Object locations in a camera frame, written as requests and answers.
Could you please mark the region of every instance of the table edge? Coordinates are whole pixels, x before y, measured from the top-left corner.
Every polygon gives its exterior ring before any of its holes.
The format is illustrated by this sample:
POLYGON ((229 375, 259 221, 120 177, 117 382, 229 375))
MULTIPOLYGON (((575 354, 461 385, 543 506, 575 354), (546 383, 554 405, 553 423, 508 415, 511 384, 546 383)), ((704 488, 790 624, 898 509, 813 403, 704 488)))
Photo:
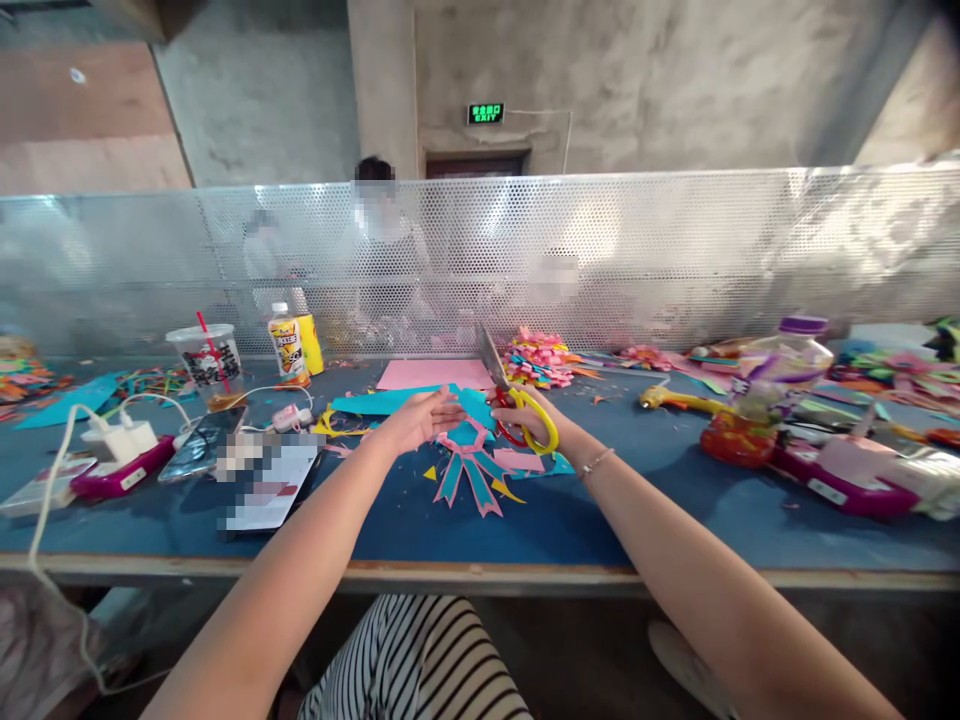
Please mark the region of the table edge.
MULTIPOLYGON (((78 582, 109 579, 121 585, 130 581, 225 580, 240 577, 253 558, 170 558, 153 555, 44 554, 40 566, 54 577, 78 582)), ((0 553, 0 573, 27 573, 25 553, 0 553)), ((960 573, 859 571, 841 569, 760 569, 774 587, 787 589, 880 590, 911 592, 960 592, 960 573)), ((414 563, 351 561, 343 576, 344 590, 362 591, 365 586, 389 585, 414 588, 490 587, 496 589, 539 587, 619 588, 643 592, 644 583, 632 567, 591 565, 515 565, 507 563, 414 563)))

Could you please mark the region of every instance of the forearm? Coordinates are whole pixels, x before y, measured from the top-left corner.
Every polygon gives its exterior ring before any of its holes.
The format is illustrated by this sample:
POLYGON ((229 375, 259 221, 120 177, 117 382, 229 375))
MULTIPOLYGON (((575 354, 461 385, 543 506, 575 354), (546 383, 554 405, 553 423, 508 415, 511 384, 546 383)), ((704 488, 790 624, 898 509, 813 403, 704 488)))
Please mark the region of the forearm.
POLYGON ((144 717, 266 716, 395 458, 371 438, 343 461, 260 552, 144 717))
MULTIPOLYGON (((604 450, 582 430, 567 434, 561 451, 575 467, 604 450)), ((608 457, 586 483, 651 594, 744 717, 898 717, 773 587, 626 463, 608 457)))

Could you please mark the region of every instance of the bracelet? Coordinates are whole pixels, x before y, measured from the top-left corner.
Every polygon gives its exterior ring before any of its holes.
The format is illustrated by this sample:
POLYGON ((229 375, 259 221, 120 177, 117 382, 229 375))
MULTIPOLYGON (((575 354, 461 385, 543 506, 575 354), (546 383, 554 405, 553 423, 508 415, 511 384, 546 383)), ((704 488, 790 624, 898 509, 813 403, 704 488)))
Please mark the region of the bracelet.
POLYGON ((586 465, 584 465, 583 468, 580 470, 580 482, 584 482, 587 479, 587 477, 590 475, 590 473, 592 473, 594 470, 597 469, 597 465, 602 463, 604 460, 607 459, 609 455, 612 455, 613 453, 614 453, 613 448, 607 448, 602 453, 597 455, 596 459, 594 459, 593 462, 587 463, 586 465))

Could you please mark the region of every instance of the exit sign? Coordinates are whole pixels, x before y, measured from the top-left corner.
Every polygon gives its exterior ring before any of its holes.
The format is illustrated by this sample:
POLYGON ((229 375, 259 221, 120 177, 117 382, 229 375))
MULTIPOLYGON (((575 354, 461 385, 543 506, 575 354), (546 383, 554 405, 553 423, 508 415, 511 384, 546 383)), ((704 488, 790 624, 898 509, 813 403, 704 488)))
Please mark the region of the exit sign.
POLYGON ((490 125, 503 122, 503 103, 467 106, 467 125, 490 125))

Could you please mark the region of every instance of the perforated metal panel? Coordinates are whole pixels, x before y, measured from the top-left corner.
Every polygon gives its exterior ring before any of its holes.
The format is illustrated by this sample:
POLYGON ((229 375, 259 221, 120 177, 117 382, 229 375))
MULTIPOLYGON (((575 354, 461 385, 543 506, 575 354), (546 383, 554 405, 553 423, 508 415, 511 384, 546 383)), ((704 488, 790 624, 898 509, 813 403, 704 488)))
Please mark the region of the perforated metal panel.
POLYGON ((788 313, 960 312, 960 164, 482 178, 0 200, 0 324, 50 354, 169 352, 287 300, 329 353, 472 353, 483 319, 571 347, 763 333, 788 313))

